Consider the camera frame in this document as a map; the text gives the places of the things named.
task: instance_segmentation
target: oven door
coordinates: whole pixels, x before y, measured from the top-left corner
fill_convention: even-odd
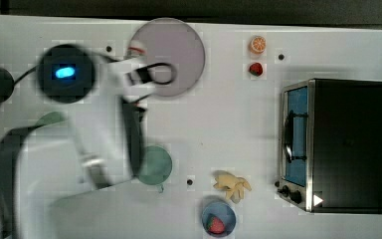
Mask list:
[[[285,92],[284,180],[306,186],[308,87]]]

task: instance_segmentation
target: white surface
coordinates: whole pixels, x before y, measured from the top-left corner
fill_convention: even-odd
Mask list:
[[[45,48],[69,41],[122,56],[142,22],[0,16],[0,64],[14,77]],[[382,215],[307,215],[275,195],[283,86],[313,77],[382,80],[382,31],[191,24],[206,48],[197,86],[174,100],[148,100],[149,141],[165,144],[174,167],[165,192],[137,181],[66,199],[53,210],[60,238],[208,238],[200,207],[226,169],[253,191],[234,206],[230,238],[382,238]],[[250,81],[247,44],[267,40],[264,74]],[[284,61],[278,54],[286,55]],[[10,127],[10,119],[2,121]],[[186,185],[187,176],[194,185]]]

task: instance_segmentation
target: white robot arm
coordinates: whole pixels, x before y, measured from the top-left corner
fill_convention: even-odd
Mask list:
[[[32,122],[48,113],[65,120],[0,136],[4,237],[56,238],[49,215],[53,202],[138,173],[143,137],[134,103],[154,92],[157,83],[148,70],[158,66],[169,67],[175,78],[171,65],[113,61],[75,45],[43,56],[33,81],[20,87],[30,94],[14,94],[2,105],[5,118],[16,108],[25,114],[13,114],[13,120]]]

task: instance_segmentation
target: black knob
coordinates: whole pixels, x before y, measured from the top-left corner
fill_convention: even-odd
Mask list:
[[[299,191],[294,191],[290,193],[290,200],[292,200],[296,204],[300,204],[302,202],[302,197]]]
[[[278,193],[281,193],[284,197],[288,197],[289,188],[287,186],[283,186],[282,189],[278,189]]]

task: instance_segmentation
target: gray bowl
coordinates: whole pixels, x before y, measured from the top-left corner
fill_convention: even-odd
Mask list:
[[[224,233],[214,234],[207,230],[207,222],[212,215],[218,217],[223,222],[223,224],[225,224]],[[228,236],[232,233],[232,231],[234,231],[235,225],[237,224],[237,217],[235,216],[235,212],[228,204],[220,201],[212,202],[209,205],[207,205],[207,207],[203,210],[201,220],[206,232],[213,237]]]

